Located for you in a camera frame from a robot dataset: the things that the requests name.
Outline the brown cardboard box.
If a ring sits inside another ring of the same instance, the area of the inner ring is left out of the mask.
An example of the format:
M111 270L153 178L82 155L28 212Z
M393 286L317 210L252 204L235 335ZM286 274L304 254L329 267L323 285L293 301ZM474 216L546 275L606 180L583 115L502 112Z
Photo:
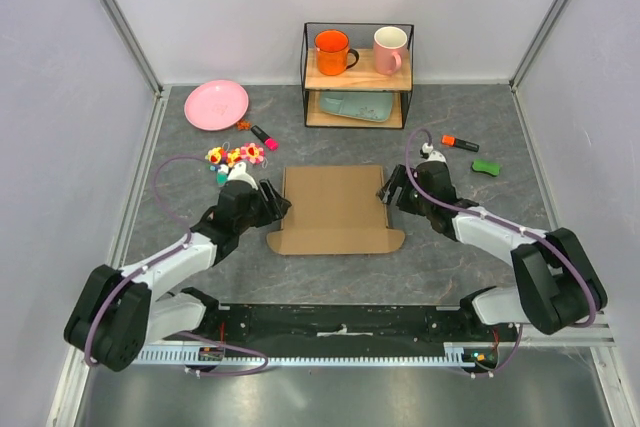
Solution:
M281 229L267 235L280 255L387 254L400 249L405 233L389 226L380 165L289 166L283 195L291 207Z

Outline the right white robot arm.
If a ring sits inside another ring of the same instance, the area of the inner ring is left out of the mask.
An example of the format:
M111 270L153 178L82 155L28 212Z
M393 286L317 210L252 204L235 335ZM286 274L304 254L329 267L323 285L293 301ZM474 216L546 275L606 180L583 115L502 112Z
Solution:
M426 218L435 232L512 267L514 286L489 287L462 300L467 309L458 315L457 324L469 340L481 340L503 323L528 323L546 335L589 326L608 303L573 231L521 226L460 197L444 162L425 161L416 168L397 165L378 197L386 205Z

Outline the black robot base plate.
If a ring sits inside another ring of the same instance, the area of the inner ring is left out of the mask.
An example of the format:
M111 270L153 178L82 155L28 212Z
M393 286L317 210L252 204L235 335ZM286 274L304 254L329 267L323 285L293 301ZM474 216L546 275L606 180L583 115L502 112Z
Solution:
M460 307L428 305L228 304L210 306L194 333L214 341L277 336L407 338L428 342L512 342L512 323L487 326Z

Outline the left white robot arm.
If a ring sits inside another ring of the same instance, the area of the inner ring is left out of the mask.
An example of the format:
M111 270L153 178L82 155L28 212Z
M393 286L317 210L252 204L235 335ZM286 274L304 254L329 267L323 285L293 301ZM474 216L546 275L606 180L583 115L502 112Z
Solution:
M268 180L230 180L215 205L174 244L135 264L93 269L63 330L64 340L89 365L114 372L149 344L187 331L208 340L219 329L216 301L172 288L225 260L241 235L282 220L291 203Z

